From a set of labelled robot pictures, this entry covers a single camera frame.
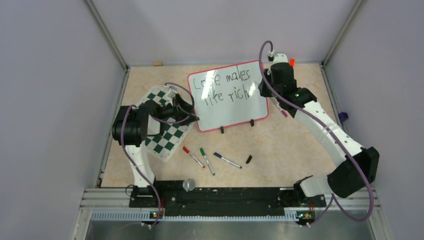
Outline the black marker cap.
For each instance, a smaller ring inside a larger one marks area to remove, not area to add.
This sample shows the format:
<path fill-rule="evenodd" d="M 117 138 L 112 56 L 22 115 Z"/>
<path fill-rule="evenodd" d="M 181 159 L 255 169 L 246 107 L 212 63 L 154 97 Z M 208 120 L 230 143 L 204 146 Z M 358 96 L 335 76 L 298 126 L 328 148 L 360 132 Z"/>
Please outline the black marker cap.
<path fill-rule="evenodd" d="M 253 156 L 249 155 L 245 163 L 249 164 L 251 162 L 252 158 L 253 158 Z"/>

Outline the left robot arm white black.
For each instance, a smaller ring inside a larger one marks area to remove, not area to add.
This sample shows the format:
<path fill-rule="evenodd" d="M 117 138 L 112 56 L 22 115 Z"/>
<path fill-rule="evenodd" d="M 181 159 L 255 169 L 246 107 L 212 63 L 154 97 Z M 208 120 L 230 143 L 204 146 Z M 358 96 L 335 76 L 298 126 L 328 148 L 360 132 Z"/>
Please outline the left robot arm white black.
<path fill-rule="evenodd" d="M 195 115 L 194 98 L 185 101 L 179 93 L 165 100 L 167 95 L 149 95 L 139 105 L 121 106 L 112 125 L 112 138 L 124 150 L 134 174 L 134 187 L 146 188 L 141 200 L 149 207 L 160 202 L 155 190 L 156 177 L 150 167 L 148 154 L 168 160 L 187 135 Z"/>

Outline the pink framed whiteboard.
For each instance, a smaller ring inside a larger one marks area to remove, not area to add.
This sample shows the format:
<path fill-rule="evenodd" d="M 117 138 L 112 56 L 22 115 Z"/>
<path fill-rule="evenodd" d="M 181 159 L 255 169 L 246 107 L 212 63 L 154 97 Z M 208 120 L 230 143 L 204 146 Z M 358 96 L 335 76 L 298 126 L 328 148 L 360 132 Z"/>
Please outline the pink framed whiteboard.
<path fill-rule="evenodd" d="M 194 112 L 201 132 L 217 130 L 269 115 L 268 101 L 260 95 L 258 60 L 193 72 L 187 76 Z"/>

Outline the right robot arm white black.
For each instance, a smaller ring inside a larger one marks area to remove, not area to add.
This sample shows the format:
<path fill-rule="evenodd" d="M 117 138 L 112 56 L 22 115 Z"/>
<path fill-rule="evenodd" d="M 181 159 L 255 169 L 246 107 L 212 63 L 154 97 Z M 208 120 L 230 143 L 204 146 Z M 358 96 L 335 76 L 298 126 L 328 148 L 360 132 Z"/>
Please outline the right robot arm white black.
<path fill-rule="evenodd" d="M 323 109 L 317 97 L 305 87 L 298 87 L 294 69 L 286 61 L 259 64 L 262 81 L 260 95 L 275 98 L 279 106 L 304 125 L 331 157 L 335 170 L 307 176 L 294 184 L 293 200 L 307 206 L 315 196 L 333 194 L 347 198 L 361 189 L 372 195 L 380 154 L 351 138 Z"/>

